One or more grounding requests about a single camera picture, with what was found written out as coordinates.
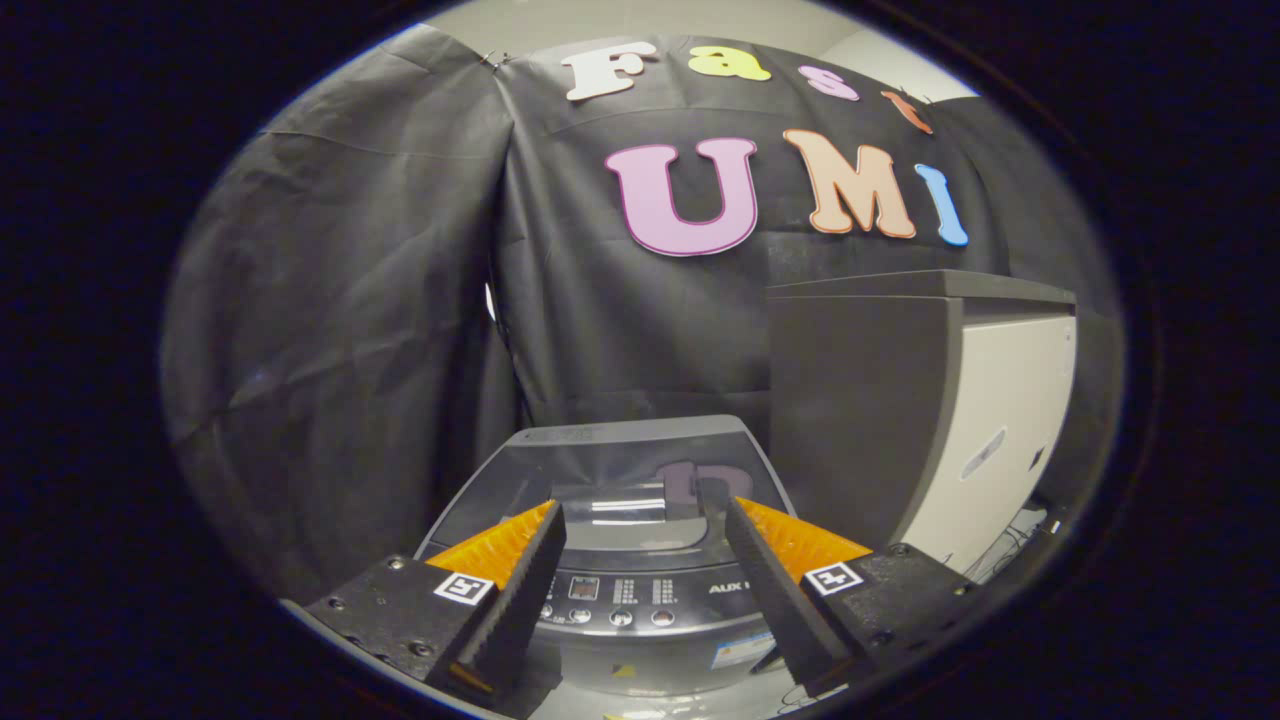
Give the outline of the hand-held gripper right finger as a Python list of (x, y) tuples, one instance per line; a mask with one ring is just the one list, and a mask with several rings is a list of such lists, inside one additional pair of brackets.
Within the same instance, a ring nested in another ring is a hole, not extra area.
[(794, 680), (812, 697), (900, 671), (951, 637), (977, 585), (911, 544), (870, 550), (733, 497), (724, 536)]

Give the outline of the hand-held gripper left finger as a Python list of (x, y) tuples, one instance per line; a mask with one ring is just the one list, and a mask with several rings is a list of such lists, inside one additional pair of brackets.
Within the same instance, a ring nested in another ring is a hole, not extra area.
[(388, 556), (303, 606), (337, 641), (470, 703), (516, 688), (567, 539), (548, 500), (430, 559)]

